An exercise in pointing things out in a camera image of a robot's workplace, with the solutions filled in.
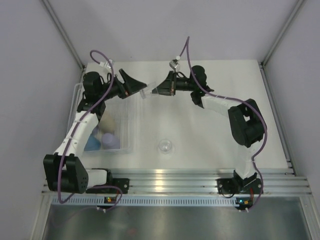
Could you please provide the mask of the beige plastic cup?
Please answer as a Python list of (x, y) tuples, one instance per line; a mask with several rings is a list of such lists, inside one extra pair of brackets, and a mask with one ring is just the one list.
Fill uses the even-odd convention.
[(116, 122), (114, 118), (107, 112), (105, 111), (98, 123), (98, 128), (103, 132), (103, 133), (113, 133), (116, 129)]

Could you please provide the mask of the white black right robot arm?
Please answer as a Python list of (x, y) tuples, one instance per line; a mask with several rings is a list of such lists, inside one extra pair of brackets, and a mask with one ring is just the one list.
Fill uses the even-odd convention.
[(217, 180), (219, 194), (227, 198), (235, 194), (261, 195), (264, 183), (254, 161), (254, 144), (263, 140), (266, 127), (256, 101), (214, 95), (207, 84), (205, 69), (200, 65), (191, 68), (189, 77), (174, 69), (169, 71), (165, 80), (151, 92), (174, 96), (177, 91), (190, 92), (196, 106), (214, 111), (229, 122), (231, 135), (237, 143), (237, 166), (232, 177)]

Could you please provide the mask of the blue plastic cup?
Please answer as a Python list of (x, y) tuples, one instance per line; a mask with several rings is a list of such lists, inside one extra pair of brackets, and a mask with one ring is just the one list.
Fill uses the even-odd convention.
[(91, 151), (99, 151), (100, 149), (101, 149), (101, 142), (94, 135), (91, 134), (84, 147), (84, 151), (91, 152)]

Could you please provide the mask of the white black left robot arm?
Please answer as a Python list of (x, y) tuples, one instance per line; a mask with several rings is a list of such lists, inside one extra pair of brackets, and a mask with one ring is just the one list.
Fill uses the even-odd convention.
[(113, 72), (109, 72), (106, 78), (96, 71), (84, 74), (84, 91), (72, 126), (54, 153), (46, 154), (43, 159), (50, 191), (83, 194), (97, 186), (103, 193), (109, 193), (114, 188), (108, 169), (86, 169), (81, 156), (93, 130), (102, 119), (106, 101), (114, 97), (126, 99), (147, 87), (146, 83), (130, 77), (123, 69), (119, 73), (123, 81), (119, 81)]

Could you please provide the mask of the clear plastic cup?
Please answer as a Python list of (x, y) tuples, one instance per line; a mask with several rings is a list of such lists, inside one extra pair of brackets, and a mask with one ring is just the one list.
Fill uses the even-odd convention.
[(158, 144), (158, 149), (167, 154), (173, 149), (173, 144), (169, 139), (162, 139)]
[(139, 93), (143, 100), (151, 97), (157, 97), (160, 95), (158, 92), (158, 85), (156, 82), (151, 82), (147, 84), (147, 86), (140, 90)]

